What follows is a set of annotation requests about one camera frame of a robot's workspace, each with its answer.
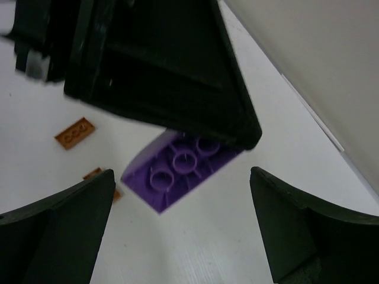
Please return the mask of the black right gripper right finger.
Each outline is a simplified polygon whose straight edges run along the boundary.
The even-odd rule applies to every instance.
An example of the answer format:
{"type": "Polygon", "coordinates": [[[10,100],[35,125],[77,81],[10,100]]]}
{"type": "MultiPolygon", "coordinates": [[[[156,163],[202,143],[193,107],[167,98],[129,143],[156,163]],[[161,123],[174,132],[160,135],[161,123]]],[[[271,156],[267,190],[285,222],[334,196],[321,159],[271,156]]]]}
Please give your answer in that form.
{"type": "Polygon", "coordinates": [[[378,283],[378,217],[253,167],[250,189],[274,283],[378,283]]]}

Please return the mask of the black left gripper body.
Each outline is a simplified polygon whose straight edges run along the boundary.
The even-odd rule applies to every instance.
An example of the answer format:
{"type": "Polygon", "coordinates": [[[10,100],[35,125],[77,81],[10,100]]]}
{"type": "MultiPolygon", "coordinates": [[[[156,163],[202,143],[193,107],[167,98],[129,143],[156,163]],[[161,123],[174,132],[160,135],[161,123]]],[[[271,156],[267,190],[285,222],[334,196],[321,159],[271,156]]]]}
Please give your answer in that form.
{"type": "Polygon", "coordinates": [[[81,1],[16,1],[14,24],[1,37],[14,42],[16,71],[44,83],[64,81],[81,1]]]}

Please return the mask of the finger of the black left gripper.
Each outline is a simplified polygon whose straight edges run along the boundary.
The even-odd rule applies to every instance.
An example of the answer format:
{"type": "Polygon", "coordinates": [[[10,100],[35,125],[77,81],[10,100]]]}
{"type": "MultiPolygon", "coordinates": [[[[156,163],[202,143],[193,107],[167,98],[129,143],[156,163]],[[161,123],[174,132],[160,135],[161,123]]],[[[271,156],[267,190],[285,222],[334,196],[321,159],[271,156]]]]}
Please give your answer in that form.
{"type": "Polygon", "coordinates": [[[64,92],[242,150],[262,136],[217,1],[82,1],[64,92]]]}

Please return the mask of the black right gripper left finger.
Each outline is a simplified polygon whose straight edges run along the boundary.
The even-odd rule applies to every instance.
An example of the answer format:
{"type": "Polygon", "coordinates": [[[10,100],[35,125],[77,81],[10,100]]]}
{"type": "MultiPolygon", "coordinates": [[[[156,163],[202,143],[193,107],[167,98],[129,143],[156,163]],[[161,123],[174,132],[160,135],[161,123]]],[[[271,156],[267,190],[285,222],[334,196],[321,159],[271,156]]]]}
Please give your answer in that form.
{"type": "Polygon", "coordinates": [[[89,283],[113,204],[92,180],[1,214],[1,283],[89,283]]]}

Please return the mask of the small brown lego brick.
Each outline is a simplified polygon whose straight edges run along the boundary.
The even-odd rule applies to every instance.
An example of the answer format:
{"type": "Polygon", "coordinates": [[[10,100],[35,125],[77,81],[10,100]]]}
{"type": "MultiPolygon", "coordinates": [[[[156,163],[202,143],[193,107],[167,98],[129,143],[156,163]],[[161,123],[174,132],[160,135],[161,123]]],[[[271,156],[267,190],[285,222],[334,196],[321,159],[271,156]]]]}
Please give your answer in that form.
{"type": "Polygon", "coordinates": [[[82,177],[83,180],[90,179],[92,183],[96,183],[100,188],[104,188],[108,193],[113,188],[113,203],[116,203],[123,197],[122,191],[118,188],[115,181],[111,182],[110,177],[103,175],[104,169],[98,167],[82,177]]]}

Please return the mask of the purple curved lego brick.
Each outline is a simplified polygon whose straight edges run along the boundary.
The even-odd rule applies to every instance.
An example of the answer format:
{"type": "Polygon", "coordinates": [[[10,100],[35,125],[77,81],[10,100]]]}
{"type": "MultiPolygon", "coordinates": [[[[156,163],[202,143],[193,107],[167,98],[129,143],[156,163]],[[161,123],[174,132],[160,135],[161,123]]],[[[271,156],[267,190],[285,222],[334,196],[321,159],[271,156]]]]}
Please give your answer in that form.
{"type": "Polygon", "coordinates": [[[160,214],[240,153],[216,141],[165,130],[127,165],[121,182],[160,214]]]}

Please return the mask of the tan lego plate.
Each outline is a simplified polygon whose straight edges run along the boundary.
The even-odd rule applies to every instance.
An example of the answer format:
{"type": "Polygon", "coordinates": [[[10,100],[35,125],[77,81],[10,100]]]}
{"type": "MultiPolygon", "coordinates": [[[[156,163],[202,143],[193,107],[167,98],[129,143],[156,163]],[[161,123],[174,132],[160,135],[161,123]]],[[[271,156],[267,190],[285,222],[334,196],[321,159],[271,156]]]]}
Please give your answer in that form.
{"type": "Polygon", "coordinates": [[[65,150],[70,150],[94,131],[95,126],[83,117],[54,138],[65,150]]]}

